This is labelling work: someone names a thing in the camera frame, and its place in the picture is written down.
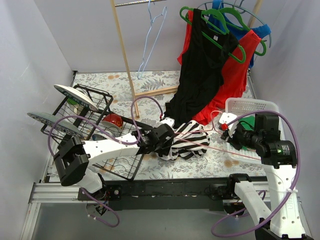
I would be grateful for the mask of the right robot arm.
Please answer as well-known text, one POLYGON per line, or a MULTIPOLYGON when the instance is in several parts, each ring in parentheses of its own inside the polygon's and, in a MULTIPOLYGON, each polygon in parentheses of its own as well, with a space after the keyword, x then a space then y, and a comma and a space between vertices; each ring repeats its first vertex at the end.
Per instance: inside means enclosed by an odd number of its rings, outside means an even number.
POLYGON ((280 113, 272 110, 256 110, 254 129, 245 130, 240 120, 246 114, 237 116, 223 113, 219 124, 223 130, 221 138, 236 149, 254 149, 261 158, 266 173, 271 208, 268 208, 246 174, 234 173, 229 176, 226 186, 227 195, 232 199, 240 198, 250 214, 255 226, 244 232, 231 233, 238 237, 254 232, 257 240, 310 240, 302 224, 297 198, 296 184, 300 175, 300 149, 296 134, 293 141, 282 140, 279 129, 283 120, 289 130, 289 121, 280 113))

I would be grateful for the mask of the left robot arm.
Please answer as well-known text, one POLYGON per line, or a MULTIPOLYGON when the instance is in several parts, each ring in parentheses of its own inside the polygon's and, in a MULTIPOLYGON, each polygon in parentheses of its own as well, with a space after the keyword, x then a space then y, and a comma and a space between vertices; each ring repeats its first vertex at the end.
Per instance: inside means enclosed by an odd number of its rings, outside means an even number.
POLYGON ((168 151, 173 144, 174 130, 166 123, 157 128, 141 129, 113 139, 82 141, 71 137, 53 157, 63 187, 78 185, 95 200, 106 196, 102 176, 89 169, 93 164, 118 157, 168 151))

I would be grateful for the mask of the black white striped tank top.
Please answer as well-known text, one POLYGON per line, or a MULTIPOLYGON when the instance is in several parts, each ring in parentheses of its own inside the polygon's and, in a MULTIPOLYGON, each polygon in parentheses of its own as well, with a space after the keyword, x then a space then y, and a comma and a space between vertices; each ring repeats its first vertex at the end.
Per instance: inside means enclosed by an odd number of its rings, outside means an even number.
POLYGON ((159 149, 156 156, 165 161, 175 161, 178 157, 188 160, 201 157, 207 152, 205 147, 210 145, 210 136, 204 126, 191 120, 175 129, 173 141, 167 149, 159 149))

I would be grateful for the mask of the pink wire hanger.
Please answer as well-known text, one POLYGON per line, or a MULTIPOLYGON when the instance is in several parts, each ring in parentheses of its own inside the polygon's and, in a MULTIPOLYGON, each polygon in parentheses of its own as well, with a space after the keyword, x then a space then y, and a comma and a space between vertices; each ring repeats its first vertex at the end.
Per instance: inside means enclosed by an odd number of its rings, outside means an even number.
MULTIPOLYGON (((213 110, 213 111, 210 113, 210 116, 212 117, 212 119, 211 119, 212 128, 211 128, 211 129, 208 129, 208 130, 188 131, 188 132, 185 132, 185 133, 183 133, 183 132, 177 132, 177 131, 176 131, 176 132, 175 132, 176 136, 175 136, 174 138, 175 138, 175 139, 178 139, 178 140, 182 140, 182 141, 184 141, 184 142, 190 142, 189 140, 183 139, 183 137, 185 137, 186 135, 190 135, 190 134, 206 133, 206 132, 210 132, 210 131, 214 131, 214 132, 216 132, 217 134, 222 134, 221 131, 218 131, 218 130, 216 130, 216 128, 215 128, 213 113, 218 113, 218 114, 221 114, 221 115, 223 114, 223 112, 220 111, 220 110, 213 110)), ((252 156, 245 155, 245 154, 235 153, 235 152, 231 152, 231 151, 229 151, 229 150, 224 150, 224 149, 212 147, 212 146, 209 146, 209 145, 208 145, 208 146, 204 145, 204 147, 210 148, 210 149, 213 149, 213 150, 216 150, 216 151, 228 153, 228 154, 231 154, 231 155, 236 155, 236 156, 239 156, 239 157, 241 157, 242 159, 245 159, 245 160, 248 160, 248 159, 256 160, 256 161, 259 161, 259 160, 260 160, 260 159, 257 158, 257 157, 252 157, 252 156)))

